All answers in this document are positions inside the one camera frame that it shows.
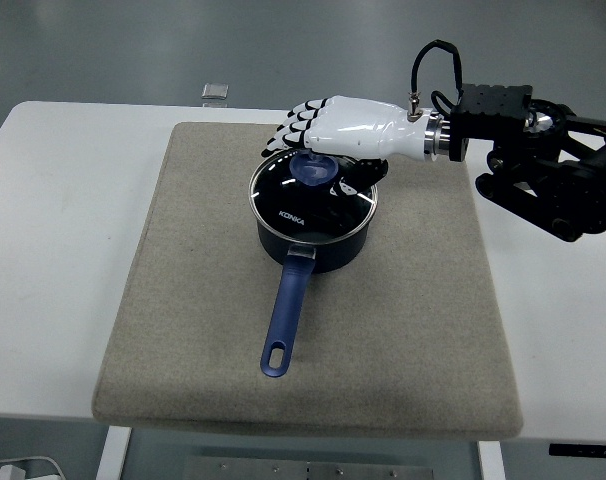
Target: lid knob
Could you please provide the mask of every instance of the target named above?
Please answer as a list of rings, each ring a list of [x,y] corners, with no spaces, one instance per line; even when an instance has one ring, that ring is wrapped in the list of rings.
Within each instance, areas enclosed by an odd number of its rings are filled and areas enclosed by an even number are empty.
[[[338,171],[339,163],[334,157],[313,153],[311,150],[300,150],[290,160],[292,176],[308,187],[332,181]]]

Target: navy blue saucepan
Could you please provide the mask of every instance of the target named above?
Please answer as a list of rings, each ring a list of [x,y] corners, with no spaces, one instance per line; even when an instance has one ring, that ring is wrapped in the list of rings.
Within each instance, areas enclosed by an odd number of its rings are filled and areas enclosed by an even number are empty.
[[[349,263],[361,251],[377,205],[374,185],[387,162],[287,150],[263,162],[250,181],[250,204],[266,252],[283,265],[261,370],[290,365],[305,290],[312,273]]]

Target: glass lid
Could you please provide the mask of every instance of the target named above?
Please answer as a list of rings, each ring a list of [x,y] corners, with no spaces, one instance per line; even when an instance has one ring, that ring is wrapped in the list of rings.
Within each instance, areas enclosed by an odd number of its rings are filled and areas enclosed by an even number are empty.
[[[360,230],[376,208],[376,186],[350,192],[341,182],[356,162],[287,150],[256,170],[250,202],[264,226],[293,241],[328,243]]]

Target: blue handle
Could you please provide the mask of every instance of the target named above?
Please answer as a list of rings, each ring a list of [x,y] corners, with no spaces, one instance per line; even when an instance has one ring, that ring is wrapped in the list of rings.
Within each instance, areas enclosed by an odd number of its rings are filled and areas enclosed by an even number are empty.
[[[312,249],[311,256],[309,252],[301,255],[293,253],[290,249],[283,262],[279,292],[276,295],[272,320],[270,320],[270,328],[267,331],[265,347],[263,347],[261,356],[261,370],[268,377],[285,375],[290,366],[305,289],[316,263],[314,253],[314,249]],[[280,364],[272,367],[270,360],[278,360],[275,351],[279,350],[281,351],[279,353],[282,354]]]

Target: robotic hand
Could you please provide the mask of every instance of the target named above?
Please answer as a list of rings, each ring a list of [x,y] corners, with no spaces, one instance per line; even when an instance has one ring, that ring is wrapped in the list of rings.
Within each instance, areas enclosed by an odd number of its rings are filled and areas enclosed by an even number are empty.
[[[408,111],[396,105],[335,96],[292,109],[262,156],[308,148],[356,160],[388,160],[394,155],[434,160],[447,152],[448,139],[447,122],[432,109],[423,109],[410,121]]]

